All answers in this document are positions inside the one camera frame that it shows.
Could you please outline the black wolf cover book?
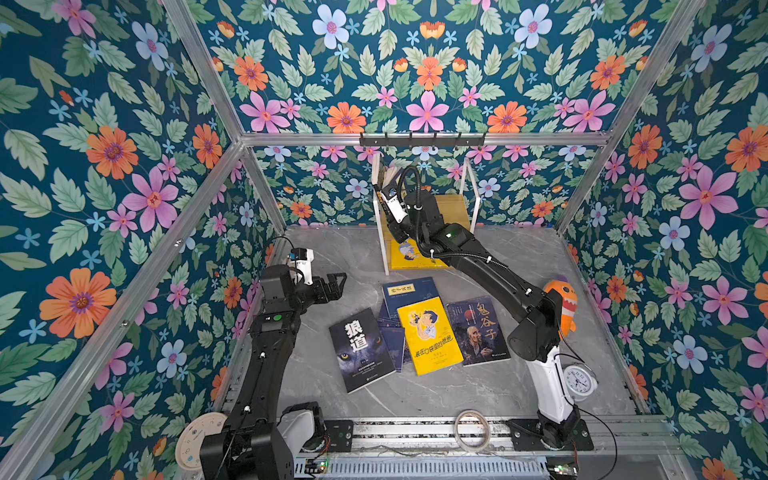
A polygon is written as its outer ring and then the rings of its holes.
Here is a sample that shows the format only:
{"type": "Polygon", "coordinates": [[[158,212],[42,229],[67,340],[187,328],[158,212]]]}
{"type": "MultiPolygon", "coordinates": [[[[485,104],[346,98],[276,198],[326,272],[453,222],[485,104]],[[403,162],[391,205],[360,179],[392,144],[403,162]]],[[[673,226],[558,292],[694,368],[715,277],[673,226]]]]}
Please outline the black wolf cover book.
{"type": "Polygon", "coordinates": [[[348,394],[396,371],[370,308],[332,324],[329,333],[348,394]]]}

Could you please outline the navy book yellow label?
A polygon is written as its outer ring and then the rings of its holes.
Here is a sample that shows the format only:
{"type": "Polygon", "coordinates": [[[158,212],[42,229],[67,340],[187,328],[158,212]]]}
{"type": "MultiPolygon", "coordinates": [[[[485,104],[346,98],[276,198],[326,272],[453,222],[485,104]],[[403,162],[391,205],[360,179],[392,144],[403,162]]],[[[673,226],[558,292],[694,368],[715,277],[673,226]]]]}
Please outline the navy book yellow label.
{"type": "Polygon", "coordinates": [[[379,172],[379,186],[381,189],[385,189],[388,185],[394,183],[397,184],[399,176],[402,173],[402,168],[398,166],[387,166],[379,172]]]}

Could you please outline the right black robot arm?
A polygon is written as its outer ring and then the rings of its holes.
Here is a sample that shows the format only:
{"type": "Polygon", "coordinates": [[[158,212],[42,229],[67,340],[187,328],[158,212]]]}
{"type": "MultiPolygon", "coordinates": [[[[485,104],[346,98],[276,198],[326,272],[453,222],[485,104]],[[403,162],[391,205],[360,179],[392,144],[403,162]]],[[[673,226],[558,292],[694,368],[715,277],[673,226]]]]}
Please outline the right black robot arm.
{"type": "Polygon", "coordinates": [[[551,449],[574,436],[581,415],[567,391],[561,364],[561,316],[564,295],[545,291],[492,255],[464,226],[444,220],[434,195],[418,187],[378,187],[376,196],[395,240],[415,241],[419,253],[468,276],[491,294],[517,322],[509,348],[525,360],[538,400],[538,434],[551,449]]]}

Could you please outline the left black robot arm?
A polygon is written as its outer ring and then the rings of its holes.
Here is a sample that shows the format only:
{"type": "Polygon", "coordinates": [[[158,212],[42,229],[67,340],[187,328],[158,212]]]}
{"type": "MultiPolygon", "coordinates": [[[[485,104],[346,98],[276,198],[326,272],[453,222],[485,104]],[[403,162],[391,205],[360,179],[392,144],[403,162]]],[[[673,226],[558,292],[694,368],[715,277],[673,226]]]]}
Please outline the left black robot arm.
{"type": "Polygon", "coordinates": [[[288,424],[278,414],[278,403],[301,315],[312,305],[340,299],[347,275],[314,276],[307,284],[302,277],[292,278],[298,271],[280,264],[262,274],[262,308],[250,329],[251,358],[240,393],[222,430],[202,442],[205,479],[292,479],[298,452],[326,435],[319,405],[308,402],[286,409],[308,413],[310,422],[302,434],[288,440],[288,424]]]}

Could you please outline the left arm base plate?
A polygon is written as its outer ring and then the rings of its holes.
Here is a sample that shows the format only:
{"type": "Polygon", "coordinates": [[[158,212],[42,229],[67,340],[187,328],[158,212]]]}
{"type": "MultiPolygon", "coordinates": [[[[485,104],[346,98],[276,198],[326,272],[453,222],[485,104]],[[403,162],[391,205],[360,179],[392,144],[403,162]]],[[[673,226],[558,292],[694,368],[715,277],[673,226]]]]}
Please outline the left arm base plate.
{"type": "Polygon", "coordinates": [[[352,451],[355,423],[352,420],[326,420],[322,453],[352,451]]]}

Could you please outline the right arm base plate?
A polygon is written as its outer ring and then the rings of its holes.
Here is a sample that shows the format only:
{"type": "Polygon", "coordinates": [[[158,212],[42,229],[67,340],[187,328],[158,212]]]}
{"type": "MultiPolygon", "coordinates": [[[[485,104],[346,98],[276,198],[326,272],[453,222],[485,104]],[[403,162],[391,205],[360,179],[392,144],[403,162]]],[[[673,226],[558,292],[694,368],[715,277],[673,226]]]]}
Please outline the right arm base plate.
{"type": "Polygon", "coordinates": [[[593,451],[595,446],[583,419],[563,427],[538,419],[509,419],[505,425],[516,451],[593,451]]]}

